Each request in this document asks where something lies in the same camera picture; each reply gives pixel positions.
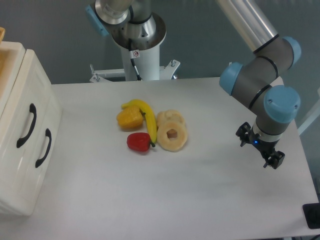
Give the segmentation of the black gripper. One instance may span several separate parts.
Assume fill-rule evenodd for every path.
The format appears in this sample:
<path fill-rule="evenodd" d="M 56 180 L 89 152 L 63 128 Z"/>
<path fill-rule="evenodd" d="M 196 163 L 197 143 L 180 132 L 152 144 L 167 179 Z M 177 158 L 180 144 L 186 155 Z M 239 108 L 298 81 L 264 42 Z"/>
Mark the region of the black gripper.
<path fill-rule="evenodd" d="M 258 133 L 251 131 L 251 126 L 248 122 L 244 122 L 238 128 L 235 135 L 239 137 L 241 141 L 240 147 L 243 147 L 246 144 L 251 144 L 261 153 L 265 160 L 263 168 L 270 166 L 273 169 L 277 169 L 283 163 L 286 155 L 281 151 L 275 150 L 278 140 L 268 142 L 260 139 L 260 135 Z"/>

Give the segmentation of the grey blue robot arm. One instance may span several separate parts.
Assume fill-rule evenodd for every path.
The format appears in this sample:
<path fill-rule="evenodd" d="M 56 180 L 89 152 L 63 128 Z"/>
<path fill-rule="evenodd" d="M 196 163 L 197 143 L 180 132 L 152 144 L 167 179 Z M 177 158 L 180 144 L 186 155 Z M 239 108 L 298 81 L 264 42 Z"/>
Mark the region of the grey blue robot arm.
<path fill-rule="evenodd" d="M 276 144 L 296 117 L 301 99 L 293 88 L 272 82 L 300 59 L 301 47 L 291 37 L 280 37 L 254 1 L 220 0 L 218 5 L 255 56 L 247 65 L 231 63 L 219 78 L 220 87 L 256 115 L 255 123 L 242 124 L 236 135 L 276 169 L 285 158 Z M 150 1 L 97 0 L 85 12 L 96 31 L 111 35 L 120 47 L 127 81 L 173 78 L 178 63 L 159 64 L 166 26 L 151 11 Z"/>

